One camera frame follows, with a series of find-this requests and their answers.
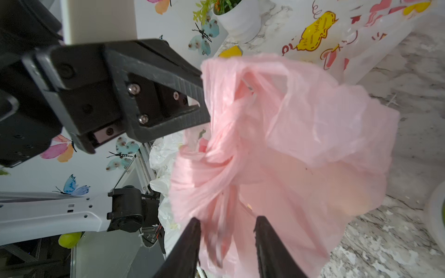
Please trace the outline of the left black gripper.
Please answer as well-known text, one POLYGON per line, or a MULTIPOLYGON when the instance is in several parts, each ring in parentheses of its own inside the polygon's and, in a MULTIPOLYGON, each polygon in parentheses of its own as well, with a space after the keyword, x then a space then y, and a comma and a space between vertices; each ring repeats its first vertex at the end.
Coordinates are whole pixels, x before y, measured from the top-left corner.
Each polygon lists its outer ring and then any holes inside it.
POLYGON ((94 154, 122 133, 103 45, 63 46, 40 1, 1 2, 1 165, 49 150, 61 131, 94 154))

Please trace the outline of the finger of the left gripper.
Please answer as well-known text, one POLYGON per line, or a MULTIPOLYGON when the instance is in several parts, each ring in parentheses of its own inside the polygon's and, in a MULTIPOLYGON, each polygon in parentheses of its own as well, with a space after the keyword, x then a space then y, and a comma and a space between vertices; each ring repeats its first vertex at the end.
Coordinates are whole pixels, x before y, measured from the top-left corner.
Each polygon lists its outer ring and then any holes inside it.
POLYGON ((166 41, 107 43, 103 56, 131 139, 149 142, 210 122, 201 72, 166 41))

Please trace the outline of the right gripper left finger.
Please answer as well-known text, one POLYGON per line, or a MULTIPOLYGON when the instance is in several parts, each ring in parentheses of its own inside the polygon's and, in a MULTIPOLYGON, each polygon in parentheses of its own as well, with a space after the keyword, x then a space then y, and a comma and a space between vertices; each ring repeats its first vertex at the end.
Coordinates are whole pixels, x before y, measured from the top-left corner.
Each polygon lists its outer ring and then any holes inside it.
POLYGON ((153 278, 194 278, 199 261, 201 225, 192 218, 153 278))

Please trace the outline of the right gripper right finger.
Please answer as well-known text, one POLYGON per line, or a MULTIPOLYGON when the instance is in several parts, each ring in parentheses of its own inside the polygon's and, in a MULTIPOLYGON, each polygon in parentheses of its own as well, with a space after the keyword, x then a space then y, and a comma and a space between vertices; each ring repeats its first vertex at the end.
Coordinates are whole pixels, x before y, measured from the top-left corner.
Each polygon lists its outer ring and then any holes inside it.
POLYGON ((265 216, 257 217, 254 232, 261 278, 307 278, 265 216))

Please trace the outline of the pink plastic bag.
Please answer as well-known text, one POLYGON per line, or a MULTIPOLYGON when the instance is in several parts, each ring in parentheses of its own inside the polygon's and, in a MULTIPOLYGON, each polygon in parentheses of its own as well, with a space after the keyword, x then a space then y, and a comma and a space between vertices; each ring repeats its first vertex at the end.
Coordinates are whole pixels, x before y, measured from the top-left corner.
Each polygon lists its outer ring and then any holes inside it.
POLYGON ((275 54, 208 59, 201 71, 210 124, 185 131, 169 198, 178 224, 201 223, 202 268, 258 277, 264 216, 302 271, 319 276, 346 226, 383 202, 398 111, 275 54))

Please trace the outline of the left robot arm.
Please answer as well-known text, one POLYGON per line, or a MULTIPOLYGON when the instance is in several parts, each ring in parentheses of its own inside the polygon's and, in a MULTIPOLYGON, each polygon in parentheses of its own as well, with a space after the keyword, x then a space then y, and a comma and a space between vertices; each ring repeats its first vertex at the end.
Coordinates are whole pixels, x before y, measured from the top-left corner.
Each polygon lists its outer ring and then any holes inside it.
POLYGON ((209 120, 192 1, 1 2, 1 244, 137 231, 144 143, 209 120))

